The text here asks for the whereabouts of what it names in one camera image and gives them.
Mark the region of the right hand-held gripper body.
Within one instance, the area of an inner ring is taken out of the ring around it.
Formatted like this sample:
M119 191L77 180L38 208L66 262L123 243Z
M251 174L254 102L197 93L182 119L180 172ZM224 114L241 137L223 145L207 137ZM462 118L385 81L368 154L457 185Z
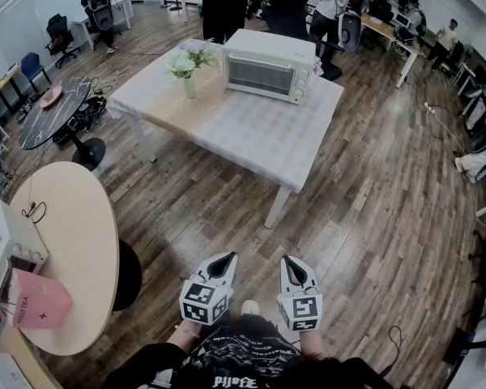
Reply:
M290 331L312 331L322 319L322 295L314 287L277 297L279 312Z

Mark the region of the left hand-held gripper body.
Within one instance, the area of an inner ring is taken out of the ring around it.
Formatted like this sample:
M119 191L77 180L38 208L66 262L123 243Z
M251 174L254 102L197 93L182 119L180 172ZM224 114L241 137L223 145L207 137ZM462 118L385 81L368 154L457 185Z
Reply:
M179 306L183 319L212 326L228 309L233 289L220 287L211 281L185 280Z

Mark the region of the white oven door with glass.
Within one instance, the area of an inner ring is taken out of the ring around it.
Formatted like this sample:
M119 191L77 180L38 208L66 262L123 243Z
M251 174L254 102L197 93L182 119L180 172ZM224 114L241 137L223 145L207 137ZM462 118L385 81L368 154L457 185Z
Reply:
M228 55L228 83L289 96L295 69L251 58Z

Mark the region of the white oven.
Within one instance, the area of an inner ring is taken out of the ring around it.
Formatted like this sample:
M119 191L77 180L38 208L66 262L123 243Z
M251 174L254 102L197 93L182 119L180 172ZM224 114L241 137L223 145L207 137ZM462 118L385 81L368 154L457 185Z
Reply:
M268 96L302 105L308 93L308 85L315 64L314 43L296 38L248 29L237 30L222 48L225 87L243 92ZM228 55L251 58L275 64L290 65L295 69L289 96L281 96L258 89L228 83Z

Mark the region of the person's left forearm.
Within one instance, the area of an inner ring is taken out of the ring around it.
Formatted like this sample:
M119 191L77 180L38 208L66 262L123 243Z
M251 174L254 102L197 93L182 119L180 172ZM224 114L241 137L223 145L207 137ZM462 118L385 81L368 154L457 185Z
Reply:
M200 340L202 328L201 323L192 322L185 318L175 326L175 330L167 339L167 343L176 345L185 353L190 353Z

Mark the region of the person's black printed shirt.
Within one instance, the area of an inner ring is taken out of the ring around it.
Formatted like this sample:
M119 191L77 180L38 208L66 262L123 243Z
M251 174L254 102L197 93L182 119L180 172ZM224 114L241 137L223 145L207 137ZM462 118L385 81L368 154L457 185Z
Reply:
M365 361L305 356L260 315L201 331L190 353L148 344L111 372L102 389L394 389Z

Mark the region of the round beige table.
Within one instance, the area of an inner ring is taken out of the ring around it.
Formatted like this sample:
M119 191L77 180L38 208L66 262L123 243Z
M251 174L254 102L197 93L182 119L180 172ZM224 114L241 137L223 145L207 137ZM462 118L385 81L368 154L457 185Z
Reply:
M73 305L59 328L23 333L47 353L75 355L95 343L112 312L136 301L142 268L118 235L110 198L82 165L61 161L37 170L11 200L16 211L30 203L42 206L36 229L49 253L40 273L62 283Z

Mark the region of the beige table runner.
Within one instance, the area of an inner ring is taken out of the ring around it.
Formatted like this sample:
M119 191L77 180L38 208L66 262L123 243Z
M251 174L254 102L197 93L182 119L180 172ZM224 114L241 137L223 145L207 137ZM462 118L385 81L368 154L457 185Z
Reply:
M196 87L194 99L186 96L183 79L177 79L170 89L145 108L142 118L184 135L197 131L224 100L223 68L221 65L202 66L194 71L192 78Z

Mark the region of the pink paper bag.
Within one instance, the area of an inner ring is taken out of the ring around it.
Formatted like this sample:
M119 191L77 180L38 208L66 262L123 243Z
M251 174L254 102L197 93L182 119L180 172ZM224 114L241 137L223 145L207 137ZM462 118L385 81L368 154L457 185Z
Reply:
M59 328L73 304L71 295L57 280L16 268L11 272L7 302L7 323L33 330Z

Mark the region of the white and purple flower bouquet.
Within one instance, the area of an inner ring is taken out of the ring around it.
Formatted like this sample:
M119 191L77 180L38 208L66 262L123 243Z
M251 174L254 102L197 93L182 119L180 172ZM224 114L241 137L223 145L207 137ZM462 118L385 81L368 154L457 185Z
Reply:
M175 78L190 79L202 66L216 67L220 64L217 57L219 48L213 40L180 44L165 70Z

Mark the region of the round black marble table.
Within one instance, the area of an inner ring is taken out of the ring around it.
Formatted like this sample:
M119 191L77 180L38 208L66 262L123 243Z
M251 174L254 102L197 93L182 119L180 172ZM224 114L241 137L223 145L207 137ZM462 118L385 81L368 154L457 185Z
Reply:
M19 145L31 151L48 141L70 140L75 145L72 161L92 171L104 158L105 143L99 138L82 141L77 132L89 130L100 121L106 99L90 95L92 81L86 76L64 79L58 85L62 86L62 97L50 109L42 109L40 99L34 104L23 121Z

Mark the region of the pink plate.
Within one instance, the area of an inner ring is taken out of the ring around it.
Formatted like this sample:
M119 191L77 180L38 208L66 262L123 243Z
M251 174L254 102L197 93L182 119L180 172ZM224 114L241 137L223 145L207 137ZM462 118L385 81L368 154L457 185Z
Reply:
M40 107L42 109L50 109L56 102L60 100L63 94L61 85L48 89L40 99Z

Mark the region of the wooden desk with white legs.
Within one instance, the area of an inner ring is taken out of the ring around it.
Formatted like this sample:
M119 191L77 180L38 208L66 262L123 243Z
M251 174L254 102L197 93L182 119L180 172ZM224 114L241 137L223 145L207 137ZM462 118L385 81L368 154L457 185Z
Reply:
M399 72L399 79L396 83L396 88L400 88L407 81L407 75L411 70L417 57L422 55L422 53L420 52L420 48L414 43L406 45L401 40L398 40L395 37L394 27L390 26L389 24L383 23L381 20L371 16L369 13L364 13L361 16L361 21L364 27L376 32L377 34L387 39L387 48L390 48L392 45L394 45L395 48L399 47L400 49L403 49L404 52L407 51L409 53L409 56L405 61L402 70Z

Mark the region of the black office chair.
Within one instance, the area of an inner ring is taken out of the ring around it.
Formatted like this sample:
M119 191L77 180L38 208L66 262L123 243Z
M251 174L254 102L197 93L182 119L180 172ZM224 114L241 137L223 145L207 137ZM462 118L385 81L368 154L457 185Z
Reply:
M51 56L61 54L61 57L54 63L58 68L62 68L65 60L70 58L77 58L76 51L80 51L79 47L70 47L74 41L74 37L68 28L67 17L60 14L54 15L49 19L46 32L49 34L50 42L45 46Z
M308 0L272 0L271 4L262 11L262 18L266 21L271 33L296 38L302 41L309 40L309 32L306 24L305 5ZM331 58L337 49L338 41L332 41L327 36L322 42L322 77L335 81L343 72L331 62Z

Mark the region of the blue chair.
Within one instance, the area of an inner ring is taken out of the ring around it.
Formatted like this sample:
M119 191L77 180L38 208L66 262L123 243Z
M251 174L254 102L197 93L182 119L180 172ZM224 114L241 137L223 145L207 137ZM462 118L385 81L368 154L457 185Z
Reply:
M41 65L40 56L37 53L29 52L21 60L20 69L23 75L25 76L25 78L31 84L32 89L34 90L35 93L38 93L39 90L34 83L34 79L39 74L42 74L49 83L52 83L45 71L45 68Z

